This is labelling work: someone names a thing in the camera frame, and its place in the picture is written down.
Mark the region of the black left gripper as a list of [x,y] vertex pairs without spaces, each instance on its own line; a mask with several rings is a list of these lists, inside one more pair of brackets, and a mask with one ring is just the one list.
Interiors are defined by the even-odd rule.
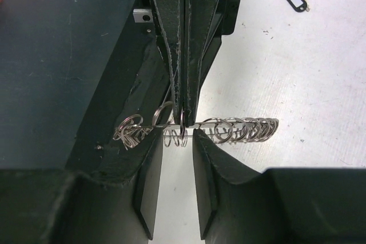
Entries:
[[202,63],[213,63],[222,36],[234,32],[240,1],[140,0],[145,12],[135,21],[154,24],[158,51],[169,68],[176,124],[195,123]]

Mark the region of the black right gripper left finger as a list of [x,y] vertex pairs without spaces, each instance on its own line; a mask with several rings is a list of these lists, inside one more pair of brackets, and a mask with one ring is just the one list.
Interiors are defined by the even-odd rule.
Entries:
[[97,210],[107,241],[153,238],[162,153],[162,131],[155,129],[133,149],[113,149],[91,174],[101,183]]

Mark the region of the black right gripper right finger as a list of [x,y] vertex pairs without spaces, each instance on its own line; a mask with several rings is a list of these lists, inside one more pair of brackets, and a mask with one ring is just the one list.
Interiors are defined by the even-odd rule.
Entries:
[[193,132],[193,165],[201,238],[264,241],[266,191],[259,173]]

